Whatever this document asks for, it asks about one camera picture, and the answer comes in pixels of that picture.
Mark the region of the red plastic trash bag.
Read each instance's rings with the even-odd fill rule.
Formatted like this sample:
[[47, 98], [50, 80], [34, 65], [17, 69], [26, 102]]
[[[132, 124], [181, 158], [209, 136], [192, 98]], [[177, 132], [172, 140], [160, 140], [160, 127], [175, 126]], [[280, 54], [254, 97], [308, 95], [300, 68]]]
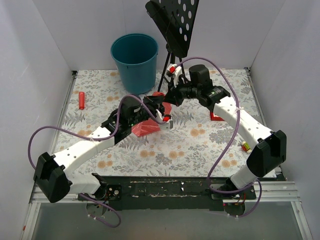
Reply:
[[[165, 94], [163, 92], [158, 92], [155, 91], [152, 96], [165, 96]], [[172, 110], [172, 106], [170, 103], [164, 102], [163, 103], [164, 106], [164, 114], [165, 115], [170, 115], [171, 114], [171, 110]], [[161, 129], [158, 125], [158, 123], [156, 123], [154, 120], [152, 120], [151, 118], [143, 121], [141, 123], [136, 124], [135, 126], [133, 126], [131, 128], [131, 132], [133, 134], [135, 134], [137, 137], [143, 137], [155, 132], [159, 132]]]

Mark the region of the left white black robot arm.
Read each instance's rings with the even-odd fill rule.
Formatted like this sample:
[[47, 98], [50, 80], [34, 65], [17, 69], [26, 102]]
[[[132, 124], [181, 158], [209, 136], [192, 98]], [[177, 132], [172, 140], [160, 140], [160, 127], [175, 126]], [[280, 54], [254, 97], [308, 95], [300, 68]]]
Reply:
[[128, 137], [132, 127], [139, 123], [152, 119], [170, 129], [173, 125], [170, 117], [165, 116], [164, 99], [163, 95], [140, 99], [128, 94], [107, 120], [89, 136], [82, 136], [81, 141], [62, 151], [40, 155], [33, 180], [49, 202], [56, 203], [68, 194], [88, 194], [95, 200], [103, 199], [107, 193], [104, 178], [94, 172], [74, 175], [75, 170], [101, 151]]

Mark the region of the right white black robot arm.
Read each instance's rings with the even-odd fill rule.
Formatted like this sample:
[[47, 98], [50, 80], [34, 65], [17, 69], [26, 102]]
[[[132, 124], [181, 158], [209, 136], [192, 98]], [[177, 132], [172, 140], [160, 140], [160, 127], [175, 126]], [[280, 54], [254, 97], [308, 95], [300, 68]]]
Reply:
[[263, 178], [286, 160], [285, 133], [272, 131], [238, 107], [235, 98], [225, 88], [213, 85], [209, 70], [203, 64], [189, 68], [189, 80], [176, 64], [170, 64], [166, 74], [171, 77], [171, 82], [168, 83], [165, 102], [180, 106], [185, 99], [197, 99], [200, 105], [232, 126], [251, 149], [246, 164], [216, 192], [227, 193], [230, 198], [237, 199], [243, 195], [247, 185]]

